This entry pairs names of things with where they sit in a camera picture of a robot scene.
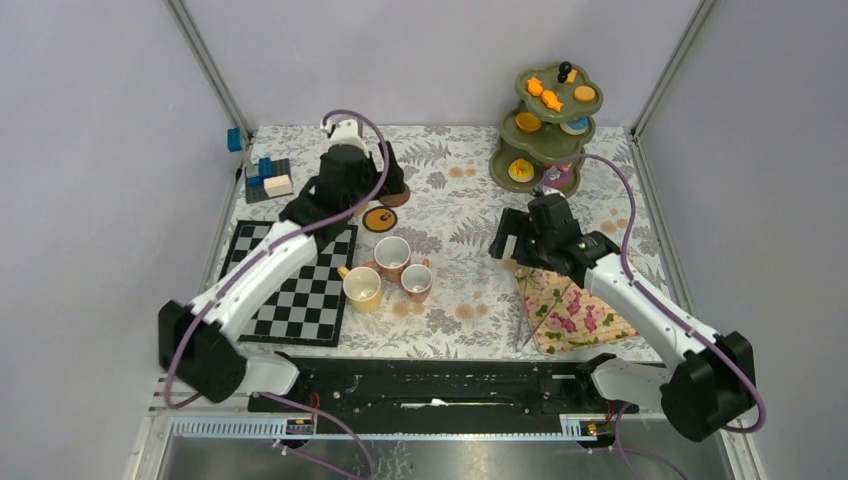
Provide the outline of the yellow frosted donut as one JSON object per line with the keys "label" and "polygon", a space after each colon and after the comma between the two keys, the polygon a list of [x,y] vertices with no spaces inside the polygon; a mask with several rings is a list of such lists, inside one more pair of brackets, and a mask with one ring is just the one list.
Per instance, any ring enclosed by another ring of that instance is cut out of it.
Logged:
{"label": "yellow frosted donut", "polygon": [[518,183],[528,183],[535,177],[534,165],[524,158],[512,161],[507,172],[509,177]]}

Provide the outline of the purple candy packet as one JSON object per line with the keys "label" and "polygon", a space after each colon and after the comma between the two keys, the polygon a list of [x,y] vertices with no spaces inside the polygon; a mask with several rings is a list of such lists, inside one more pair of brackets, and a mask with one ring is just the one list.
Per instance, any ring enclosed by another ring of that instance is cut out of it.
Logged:
{"label": "purple candy packet", "polygon": [[564,191],[572,182],[572,173],[559,168],[550,168],[546,171],[542,184],[546,188]]}

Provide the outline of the large pink floral mug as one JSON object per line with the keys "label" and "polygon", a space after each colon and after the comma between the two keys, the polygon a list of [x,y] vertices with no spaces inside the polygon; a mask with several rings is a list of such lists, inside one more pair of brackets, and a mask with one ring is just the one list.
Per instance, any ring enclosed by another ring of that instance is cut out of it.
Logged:
{"label": "large pink floral mug", "polygon": [[365,264],[389,281],[399,282],[403,271],[410,264],[411,247],[398,236],[389,236],[380,240],[373,251],[373,259]]}

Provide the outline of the metal tongs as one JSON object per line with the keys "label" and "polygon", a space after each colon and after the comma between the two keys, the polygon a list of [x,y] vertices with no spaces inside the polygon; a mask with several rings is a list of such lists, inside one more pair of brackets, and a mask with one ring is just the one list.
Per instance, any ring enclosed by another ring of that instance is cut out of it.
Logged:
{"label": "metal tongs", "polygon": [[530,267],[515,272],[520,299],[524,307],[524,324],[528,333],[519,341],[521,348],[532,343],[540,353],[563,352],[565,337],[575,331],[566,327],[571,314],[568,307],[574,299],[573,281],[563,275]]}

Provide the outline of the blue frosted donut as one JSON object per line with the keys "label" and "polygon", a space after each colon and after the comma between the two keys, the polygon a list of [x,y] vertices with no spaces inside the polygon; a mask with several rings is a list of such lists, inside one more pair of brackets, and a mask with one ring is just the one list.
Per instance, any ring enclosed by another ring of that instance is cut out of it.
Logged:
{"label": "blue frosted donut", "polygon": [[591,123],[588,117],[578,117],[559,124],[560,129],[568,135],[579,136],[589,130]]}

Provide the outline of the small orange cookie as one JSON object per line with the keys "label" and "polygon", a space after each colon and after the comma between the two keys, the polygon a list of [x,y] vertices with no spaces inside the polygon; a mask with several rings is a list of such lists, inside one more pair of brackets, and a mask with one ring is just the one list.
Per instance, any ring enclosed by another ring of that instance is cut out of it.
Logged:
{"label": "small orange cookie", "polygon": [[555,112],[560,112],[564,103],[559,99],[558,94],[553,90],[543,90],[539,95],[544,106]]}

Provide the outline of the orange bear cookie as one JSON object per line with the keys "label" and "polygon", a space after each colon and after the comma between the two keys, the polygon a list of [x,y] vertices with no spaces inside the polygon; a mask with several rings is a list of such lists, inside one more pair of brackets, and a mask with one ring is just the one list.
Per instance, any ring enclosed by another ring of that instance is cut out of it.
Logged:
{"label": "orange bear cookie", "polygon": [[526,80],[526,91],[532,97],[540,97],[545,91],[545,87],[540,79],[531,77]]}

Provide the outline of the round orange biscuit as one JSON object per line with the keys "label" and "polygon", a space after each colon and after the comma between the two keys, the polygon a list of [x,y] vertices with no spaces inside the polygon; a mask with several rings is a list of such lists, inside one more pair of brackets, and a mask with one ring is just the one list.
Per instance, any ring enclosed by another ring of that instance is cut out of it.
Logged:
{"label": "round orange biscuit", "polygon": [[573,97],[577,102],[580,103],[592,103],[597,98],[597,92],[594,88],[590,86],[581,85],[574,89]]}

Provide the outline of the square yellow cracker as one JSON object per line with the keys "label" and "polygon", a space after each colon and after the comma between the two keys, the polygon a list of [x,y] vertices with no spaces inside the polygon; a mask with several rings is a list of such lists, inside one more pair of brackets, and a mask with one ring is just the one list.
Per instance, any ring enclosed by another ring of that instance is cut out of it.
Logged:
{"label": "square yellow cracker", "polygon": [[574,84],[574,83],[575,83],[575,81],[576,81],[576,79],[577,79],[578,74],[579,74],[579,70],[578,70],[578,69],[572,69],[572,70],[568,73],[568,75],[567,75],[567,77],[566,77],[566,81],[565,81],[565,83],[566,83],[566,84],[568,84],[568,85],[572,85],[572,84]]}

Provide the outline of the dark brown round coaster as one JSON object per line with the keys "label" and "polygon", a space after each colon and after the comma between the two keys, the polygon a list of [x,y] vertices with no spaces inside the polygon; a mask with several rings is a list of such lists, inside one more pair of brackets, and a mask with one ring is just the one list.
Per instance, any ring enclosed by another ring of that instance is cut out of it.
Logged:
{"label": "dark brown round coaster", "polygon": [[386,194],[379,198],[379,201],[382,205],[389,208],[398,208],[403,206],[405,203],[409,201],[411,197],[411,191],[407,184],[403,185],[403,189],[400,193],[396,194]]}

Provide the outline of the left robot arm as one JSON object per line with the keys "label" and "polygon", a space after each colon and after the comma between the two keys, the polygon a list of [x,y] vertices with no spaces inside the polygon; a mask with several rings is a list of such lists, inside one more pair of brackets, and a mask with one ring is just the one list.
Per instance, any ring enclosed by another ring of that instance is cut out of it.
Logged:
{"label": "left robot arm", "polygon": [[277,222],[236,269],[186,305],[169,301],[158,313],[158,357],[166,372],[165,404],[176,402],[173,384],[190,386],[196,398],[220,403],[237,391],[271,394],[288,411],[309,401],[310,385],[278,355],[247,354],[235,344],[247,321],[286,280],[316,258],[348,227],[355,211],[385,193],[397,171],[390,142],[378,144],[384,168],[351,144],[331,146],[318,175],[281,212]]}

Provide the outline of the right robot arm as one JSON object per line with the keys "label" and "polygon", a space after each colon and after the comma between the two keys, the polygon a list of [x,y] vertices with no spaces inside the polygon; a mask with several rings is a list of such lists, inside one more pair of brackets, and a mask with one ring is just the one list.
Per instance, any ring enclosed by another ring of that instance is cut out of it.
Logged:
{"label": "right robot arm", "polygon": [[662,412],[684,438],[700,442],[730,430],[731,421],[756,410],[753,430],[766,411],[756,388],[751,343],[692,317],[649,284],[623,247],[599,231],[585,233],[566,199],[537,196],[525,211],[503,210],[493,258],[554,272],[609,305],[660,356],[660,367],[599,355],[582,367],[573,386],[575,402],[597,412],[610,401]]}

